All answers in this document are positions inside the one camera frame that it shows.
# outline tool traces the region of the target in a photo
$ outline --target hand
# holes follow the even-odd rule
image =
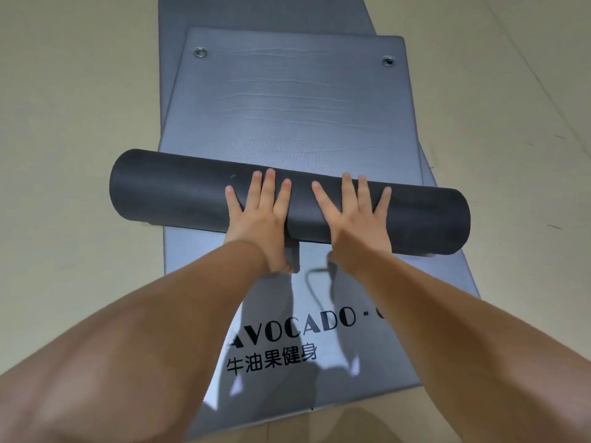
[[[291,265],[285,260],[285,218],[290,205],[291,180],[285,179],[275,202],[275,171],[267,170],[262,184],[262,173],[252,174],[247,204],[242,211],[240,202],[231,186],[226,187],[227,209],[230,227],[224,243],[248,241],[257,245],[267,259],[270,273],[292,273]]]
[[[351,176],[343,174],[341,213],[318,182],[312,182],[312,191],[330,227],[333,252],[330,260],[351,273],[362,259],[363,250],[392,254],[392,245],[386,232],[386,216],[392,188],[387,186],[372,211],[368,180],[359,176],[357,194]]]

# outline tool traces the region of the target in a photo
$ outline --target black rolled mat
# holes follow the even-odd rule
[[[226,232],[225,187],[232,185],[244,206],[252,173],[263,166],[188,157],[149,150],[123,153],[111,171],[109,193],[124,218],[168,227]],[[312,193],[314,180],[341,209],[341,180],[293,170],[277,171],[279,182],[292,180],[288,236],[330,243],[329,226]],[[357,189],[357,180],[353,180]],[[452,254],[470,234],[468,202],[458,190],[369,182],[372,206],[386,186],[392,188],[387,230],[395,253]]]

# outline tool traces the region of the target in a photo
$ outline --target forearm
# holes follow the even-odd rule
[[[0,377],[0,409],[18,403],[10,434],[127,443],[182,430],[265,268],[234,241],[82,321]]]
[[[563,440],[584,432],[591,406],[588,361],[392,255],[370,252],[359,260],[354,277],[391,323],[434,403],[466,441],[494,435],[495,428],[505,441],[519,441],[523,430],[529,438],[540,432]],[[542,424],[530,428],[530,419]]]

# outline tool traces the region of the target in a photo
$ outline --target gray folding mat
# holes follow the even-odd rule
[[[161,151],[436,185],[416,137],[404,43],[375,36],[362,0],[159,0],[159,21]],[[357,36],[187,34],[190,25]],[[166,273],[222,242],[165,228]],[[187,439],[419,385],[363,289],[327,267],[329,250],[300,243],[298,274],[248,293]],[[402,258],[478,296],[462,252]]]

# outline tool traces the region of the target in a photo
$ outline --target right hand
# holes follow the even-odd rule
[[[330,240],[333,252],[330,260],[341,266],[345,272],[354,271],[363,259],[365,250],[392,254],[392,245],[386,232],[386,216],[392,195],[392,188],[387,186],[372,211],[368,180],[359,176],[358,190],[351,180],[351,175],[343,174],[341,213],[330,200],[318,182],[312,182],[312,191],[330,227]]]

